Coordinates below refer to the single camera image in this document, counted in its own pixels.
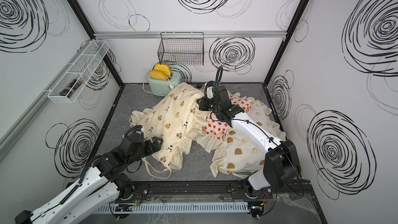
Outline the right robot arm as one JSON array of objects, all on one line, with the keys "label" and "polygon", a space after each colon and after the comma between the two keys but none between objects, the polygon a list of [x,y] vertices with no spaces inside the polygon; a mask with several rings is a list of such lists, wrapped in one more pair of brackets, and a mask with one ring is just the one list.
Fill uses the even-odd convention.
[{"label": "right robot arm", "polygon": [[204,93],[198,103],[209,113],[197,142],[215,152],[210,165],[214,177],[225,173],[243,178],[250,194],[266,187],[279,189],[300,174],[295,146],[270,120],[268,106],[214,82],[206,84]]}]

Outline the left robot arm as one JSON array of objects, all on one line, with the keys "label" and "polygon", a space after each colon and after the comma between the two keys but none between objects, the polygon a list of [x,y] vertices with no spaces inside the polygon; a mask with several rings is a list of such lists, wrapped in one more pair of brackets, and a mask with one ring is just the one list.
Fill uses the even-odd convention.
[{"label": "left robot arm", "polygon": [[90,159],[73,184],[34,211],[22,211],[15,223],[75,224],[104,204],[140,195],[124,171],[159,152],[162,144],[163,139],[158,137],[145,140],[140,127],[129,129],[120,145]]}]

